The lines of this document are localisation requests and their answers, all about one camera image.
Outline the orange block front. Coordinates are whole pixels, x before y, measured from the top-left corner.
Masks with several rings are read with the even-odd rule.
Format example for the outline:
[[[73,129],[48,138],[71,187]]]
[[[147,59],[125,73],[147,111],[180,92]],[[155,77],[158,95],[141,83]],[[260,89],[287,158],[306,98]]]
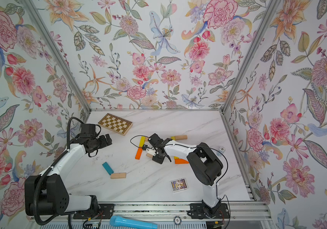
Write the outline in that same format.
[[[184,159],[181,159],[181,158],[176,158],[175,157],[175,164],[188,164],[189,162],[184,160]]]

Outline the orange block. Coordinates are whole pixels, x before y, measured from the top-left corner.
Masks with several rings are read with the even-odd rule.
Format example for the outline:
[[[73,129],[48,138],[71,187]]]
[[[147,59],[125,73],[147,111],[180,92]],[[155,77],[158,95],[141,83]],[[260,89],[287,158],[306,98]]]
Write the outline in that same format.
[[[181,158],[176,158],[175,157],[175,164],[188,164],[189,162],[184,160],[184,159],[181,159]]]
[[[141,155],[142,155],[143,149],[142,148],[138,148],[135,159],[136,160],[140,160]]]

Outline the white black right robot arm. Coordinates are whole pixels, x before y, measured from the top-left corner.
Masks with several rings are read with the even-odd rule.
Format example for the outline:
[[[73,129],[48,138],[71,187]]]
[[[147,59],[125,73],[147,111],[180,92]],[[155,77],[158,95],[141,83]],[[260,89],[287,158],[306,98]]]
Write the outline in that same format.
[[[178,157],[189,162],[196,178],[203,184],[203,211],[209,217],[219,210],[221,200],[217,194],[215,181],[221,176],[223,163],[206,143],[197,146],[176,142],[171,138],[163,140],[157,134],[148,137],[151,145],[146,152],[153,156],[152,160],[162,164],[165,158]]]

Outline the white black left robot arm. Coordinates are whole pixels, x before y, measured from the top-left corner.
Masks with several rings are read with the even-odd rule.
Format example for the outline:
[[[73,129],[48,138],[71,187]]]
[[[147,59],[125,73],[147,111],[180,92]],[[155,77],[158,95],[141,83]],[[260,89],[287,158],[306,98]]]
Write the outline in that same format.
[[[26,214],[37,218],[77,212],[99,213],[100,207],[95,195],[72,195],[67,191],[64,181],[83,157],[92,158],[100,149],[110,145],[112,139],[109,134],[100,134],[94,124],[82,124],[81,132],[67,141],[62,154],[47,169],[26,179]]]

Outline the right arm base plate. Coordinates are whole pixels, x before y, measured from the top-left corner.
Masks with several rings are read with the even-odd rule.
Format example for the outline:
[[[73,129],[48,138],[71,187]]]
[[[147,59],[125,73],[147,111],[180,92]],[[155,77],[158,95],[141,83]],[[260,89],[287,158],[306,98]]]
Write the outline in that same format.
[[[191,219],[229,219],[230,210],[225,203],[218,202],[216,206],[210,208],[205,203],[191,203],[187,215]]]

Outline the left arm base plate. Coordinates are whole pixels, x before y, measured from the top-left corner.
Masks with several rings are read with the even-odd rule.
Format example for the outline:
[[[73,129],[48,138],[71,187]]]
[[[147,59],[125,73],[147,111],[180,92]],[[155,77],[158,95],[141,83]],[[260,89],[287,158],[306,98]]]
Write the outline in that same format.
[[[114,204],[100,203],[98,207],[76,212],[73,219],[92,219],[95,216],[97,219],[110,219],[113,216],[114,207]]]

